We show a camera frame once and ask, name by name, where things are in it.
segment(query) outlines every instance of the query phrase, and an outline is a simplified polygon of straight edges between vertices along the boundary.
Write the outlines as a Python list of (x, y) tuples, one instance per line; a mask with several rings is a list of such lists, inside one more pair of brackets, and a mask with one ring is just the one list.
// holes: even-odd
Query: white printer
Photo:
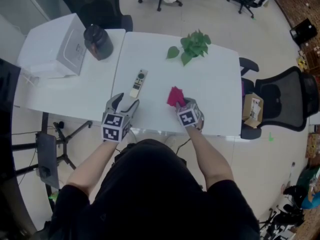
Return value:
[(79, 75), (86, 51), (85, 29), (75, 13), (31, 29), (17, 65), (39, 78)]

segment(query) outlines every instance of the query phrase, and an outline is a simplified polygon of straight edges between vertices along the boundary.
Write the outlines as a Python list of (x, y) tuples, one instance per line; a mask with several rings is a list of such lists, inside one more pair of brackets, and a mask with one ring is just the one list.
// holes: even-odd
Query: white table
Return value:
[(112, 95), (129, 95), (140, 69), (148, 74), (139, 93), (134, 128), (184, 134), (175, 109), (167, 104), (171, 87), (196, 99), (205, 115), (205, 135), (238, 136), (242, 120), (242, 84), (239, 55), (209, 45), (208, 55), (183, 67), (180, 57), (166, 59), (168, 48), (181, 47), (180, 37), (128, 32), (125, 35)]
[(37, 87), (19, 77), (14, 105), (32, 110), (101, 121), (111, 97), (124, 29), (108, 29), (113, 53), (98, 61), (87, 50), (79, 76), (41, 80)]

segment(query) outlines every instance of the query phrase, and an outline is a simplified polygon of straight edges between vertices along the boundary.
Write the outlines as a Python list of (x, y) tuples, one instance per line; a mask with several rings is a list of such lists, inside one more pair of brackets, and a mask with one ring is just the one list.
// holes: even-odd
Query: red cloth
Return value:
[(182, 89), (179, 89), (175, 86), (171, 88), (171, 91), (169, 93), (169, 97), (166, 103), (172, 107), (176, 107), (177, 102), (179, 102), (181, 107), (184, 107), (186, 105)]

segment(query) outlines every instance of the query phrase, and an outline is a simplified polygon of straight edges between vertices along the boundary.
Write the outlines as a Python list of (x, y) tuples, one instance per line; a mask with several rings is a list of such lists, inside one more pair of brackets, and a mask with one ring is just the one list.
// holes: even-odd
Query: remote control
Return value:
[(141, 89), (142, 84), (144, 83), (146, 76), (147, 76), (148, 71), (141, 69), (138, 73), (138, 75), (136, 76), (135, 80), (134, 80), (134, 84), (132, 87), (132, 90), (130, 92), (130, 96), (133, 98), (138, 97), (139, 91)]

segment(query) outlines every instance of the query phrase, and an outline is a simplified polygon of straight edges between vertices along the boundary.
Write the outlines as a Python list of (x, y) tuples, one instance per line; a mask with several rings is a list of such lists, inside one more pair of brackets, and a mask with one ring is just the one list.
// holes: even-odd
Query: green plant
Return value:
[[(181, 38), (180, 40), (184, 52), (181, 54), (181, 61), (183, 66), (185, 66), (192, 58), (201, 55), (205, 56), (208, 54), (208, 45), (211, 44), (210, 37), (207, 34), (203, 34), (200, 29), (199, 31), (193, 32), (191, 35), (188, 34), (187, 37)], [(167, 59), (173, 59), (179, 55), (180, 51), (178, 47), (171, 46), (168, 50)]]

